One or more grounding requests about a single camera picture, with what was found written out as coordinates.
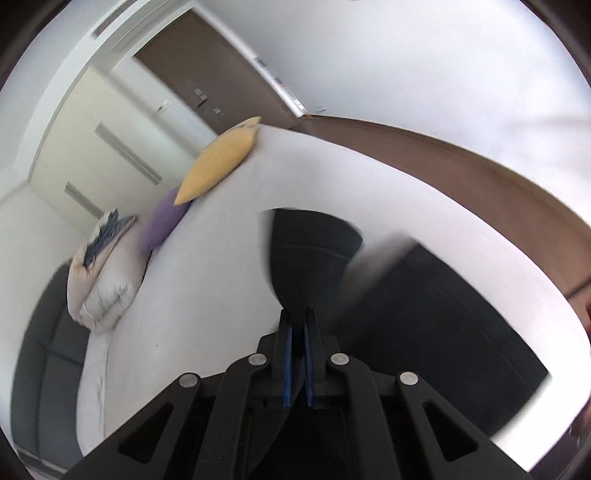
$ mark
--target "gray sofa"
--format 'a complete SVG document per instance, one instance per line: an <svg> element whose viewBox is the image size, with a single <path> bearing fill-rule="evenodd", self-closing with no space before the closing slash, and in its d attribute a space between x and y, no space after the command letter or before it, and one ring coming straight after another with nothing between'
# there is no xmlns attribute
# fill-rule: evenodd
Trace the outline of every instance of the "gray sofa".
<svg viewBox="0 0 591 480"><path fill-rule="evenodd" d="M89 331L67 311L69 265L35 308L22 342L11 403L12 438L25 465L59 478L82 459L76 400Z"/></svg>

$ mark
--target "white wall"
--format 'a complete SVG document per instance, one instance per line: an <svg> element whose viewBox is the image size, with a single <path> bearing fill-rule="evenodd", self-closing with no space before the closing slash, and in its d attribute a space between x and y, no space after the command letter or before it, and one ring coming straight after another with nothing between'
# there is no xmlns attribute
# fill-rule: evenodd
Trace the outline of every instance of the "white wall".
<svg viewBox="0 0 591 480"><path fill-rule="evenodd" d="M0 91L0 170L14 162L28 121L74 46L117 0L72 0L29 45Z"/></svg>
<svg viewBox="0 0 591 480"><path fill-rule="evenodd" d="M199 0L310 112L431 135L591 224L591 90L519 0Z"/></svg>
<svg viewBox="0 0 591 480"><path fill-rule="evenodd" d="M109 76L195 156L216 138L209 125L135 57L126 56ZM164 102L169 106L157 113Z"/></svg>
<svg viewBox="0 0 591 480"><path fill-rule="evenodd" d="M37 300L85 238L28 187L0 202L0 426L10 439L12 377Z"/></svg>

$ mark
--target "white pillow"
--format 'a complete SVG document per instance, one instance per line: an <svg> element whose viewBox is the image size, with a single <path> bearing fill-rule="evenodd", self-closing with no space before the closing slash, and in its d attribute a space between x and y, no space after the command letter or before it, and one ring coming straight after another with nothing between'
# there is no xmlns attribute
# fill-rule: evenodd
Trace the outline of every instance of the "white pillow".
<svg viewBox="0 0 591 480"><path fill-rule="evenodd" d="M93 332L115 327L134 301L144 279L149 254L141 254L147 222L138 218L115 245L88 296L80 308L79 323Z"/></svg>
<svg viewBox="0 0 591 480"><path fill-rule="evenodd" d="M76 438L82 455L105 439L105 380L111 335L91 333L76 403Z"/></svg>

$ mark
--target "black cloth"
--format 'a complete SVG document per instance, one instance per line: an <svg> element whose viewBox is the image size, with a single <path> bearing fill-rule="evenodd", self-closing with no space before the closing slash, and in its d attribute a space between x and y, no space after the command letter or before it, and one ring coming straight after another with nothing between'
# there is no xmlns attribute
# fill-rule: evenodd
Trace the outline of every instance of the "black cloth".
<svg viewBox="0 0 591 480"><path fill-rule="evenodd" d="M135 215L129 215L119 220L119 210L113 210L106 218L105 223L99 227L99 232L94 240L86 247L82 262L84 267L88 268L95 261L96 256L119 235L121 230L126 228L134 220Z"/></svg>
<svg viewBox="0 0 591 480"><path fill-rule="evenodd" d="M421 245L328 330L374 371L418 373L489 436L548 374L503 317Z"/></svg>

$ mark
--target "white bed sheet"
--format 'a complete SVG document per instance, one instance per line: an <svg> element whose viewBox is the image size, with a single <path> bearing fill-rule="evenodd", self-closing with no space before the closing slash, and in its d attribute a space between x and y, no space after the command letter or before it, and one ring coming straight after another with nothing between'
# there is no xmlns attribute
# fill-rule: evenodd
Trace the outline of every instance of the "white bed sheet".
<svg viewBox="0 0 591 480"><path fill-rule="evenodd" d="M263 126L248 161L196 200L153 256L134 303L108 341L91 335L77 416L83 453L180 374L222 372L277 328L281 308L266 277L268 217L262 213L275 207L326 212L362 232L348 279L353 295L415 238L506 318L550 372L493 438L524 469L537 463L585 404L591 391L586 334L525 254L399 170L317 138Z"/></svg>

